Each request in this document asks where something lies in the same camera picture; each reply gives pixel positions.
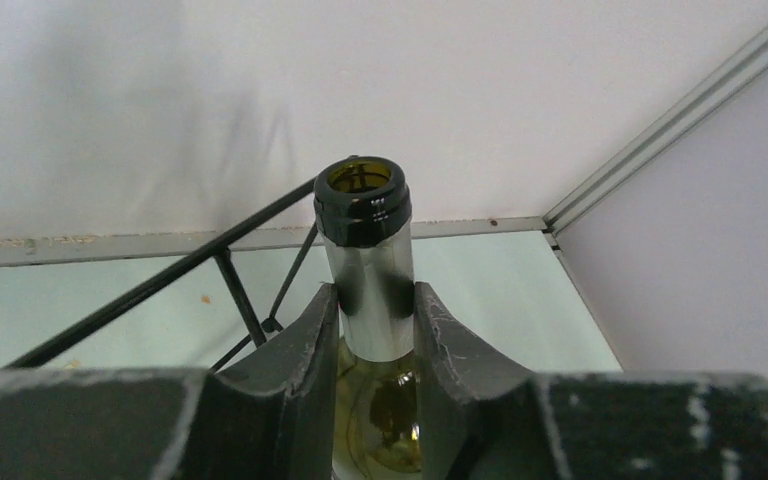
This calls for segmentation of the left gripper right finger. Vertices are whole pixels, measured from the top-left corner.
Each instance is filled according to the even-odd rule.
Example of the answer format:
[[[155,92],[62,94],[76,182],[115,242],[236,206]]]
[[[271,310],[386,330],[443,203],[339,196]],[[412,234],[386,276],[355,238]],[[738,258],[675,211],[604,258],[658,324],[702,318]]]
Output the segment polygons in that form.
[[[536,373],[415,286],[427,479],[768,479],[768,379]]]

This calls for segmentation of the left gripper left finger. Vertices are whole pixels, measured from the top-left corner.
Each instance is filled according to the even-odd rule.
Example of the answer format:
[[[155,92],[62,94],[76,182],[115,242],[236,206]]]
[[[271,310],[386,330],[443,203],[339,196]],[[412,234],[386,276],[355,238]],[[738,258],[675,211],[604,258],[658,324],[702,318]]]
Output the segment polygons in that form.
[[[0,370],[0,479],[328,479],[337,292],[219,372]]]

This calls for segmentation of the dark green wine bottle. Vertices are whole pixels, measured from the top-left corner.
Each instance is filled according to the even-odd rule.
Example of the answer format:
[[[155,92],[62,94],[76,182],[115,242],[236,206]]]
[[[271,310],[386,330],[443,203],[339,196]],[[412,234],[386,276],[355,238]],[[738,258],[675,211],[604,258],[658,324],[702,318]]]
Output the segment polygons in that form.
[[[393,161],[353,155],[314,182],[338,293],[333,467],[340,479],[419,479],[412,203]]]

